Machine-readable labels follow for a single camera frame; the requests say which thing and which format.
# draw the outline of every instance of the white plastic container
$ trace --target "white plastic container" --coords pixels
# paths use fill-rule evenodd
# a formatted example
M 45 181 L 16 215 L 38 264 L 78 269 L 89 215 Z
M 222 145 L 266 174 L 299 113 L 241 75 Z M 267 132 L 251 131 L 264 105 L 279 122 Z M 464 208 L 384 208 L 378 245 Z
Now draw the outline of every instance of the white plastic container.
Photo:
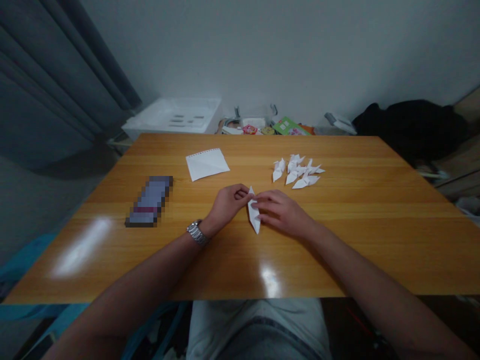
M 141 133 L 215 134 L 222 115 L 221 99 L 161 97 L 121 128 L 133 141 Z

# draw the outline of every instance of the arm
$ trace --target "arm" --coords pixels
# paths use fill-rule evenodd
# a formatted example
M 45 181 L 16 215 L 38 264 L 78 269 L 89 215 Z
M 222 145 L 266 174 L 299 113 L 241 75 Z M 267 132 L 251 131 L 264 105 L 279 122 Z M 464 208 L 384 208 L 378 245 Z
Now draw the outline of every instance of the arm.
M 278 190 L 258 194 L 260 219 L 308 242 L 402 358 L 477 359 L 427 306 Z
M 208 216 L 198 225 L 215 236 L 252 198 L 242 185 L 218 192 Z M 107 288 L 71 324 L 44 359 L 120 358 L 128 336 L 142 325 L 202 248 L 188 232 L 154 253 Z

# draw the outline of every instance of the green book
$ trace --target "green book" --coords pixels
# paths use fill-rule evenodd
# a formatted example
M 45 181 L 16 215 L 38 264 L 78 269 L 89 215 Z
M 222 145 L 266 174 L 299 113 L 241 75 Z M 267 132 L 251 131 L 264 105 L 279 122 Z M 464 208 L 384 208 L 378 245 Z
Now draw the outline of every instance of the green book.
M 296 122 L 290 120 L 286 116 L 273 125 L 273 128 L 282 135 L 312 135 L 303 130 Z

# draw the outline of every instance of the left hand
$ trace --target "left hand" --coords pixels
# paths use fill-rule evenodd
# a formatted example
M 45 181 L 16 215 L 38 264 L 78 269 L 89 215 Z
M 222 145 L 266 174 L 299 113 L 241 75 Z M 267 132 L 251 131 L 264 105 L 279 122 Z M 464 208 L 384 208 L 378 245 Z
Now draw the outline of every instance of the left hand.
M 208 238 L 212 238 L 216 233 L 225 227 L 253 198 L 249 194 L 249 188 L 243 184 L 235 184 L 221 189 L 210 213 L 199 225 L 200 231 Z

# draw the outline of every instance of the wristwatch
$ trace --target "wristwatch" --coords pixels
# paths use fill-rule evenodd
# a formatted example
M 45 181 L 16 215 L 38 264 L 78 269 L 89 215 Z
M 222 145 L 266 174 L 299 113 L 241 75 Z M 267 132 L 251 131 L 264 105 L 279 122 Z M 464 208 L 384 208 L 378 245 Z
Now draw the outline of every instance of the wristwatch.
M 193 240 L 200 245 L 201 247 L 204 247 L 210 242 L 210 239 L 206 237 L 199 229 L 199 224 L 202 222 L 201 219 L 198 219 L 197 221 L 192 222 L 186 230 L 188 233 L 191 235 Z

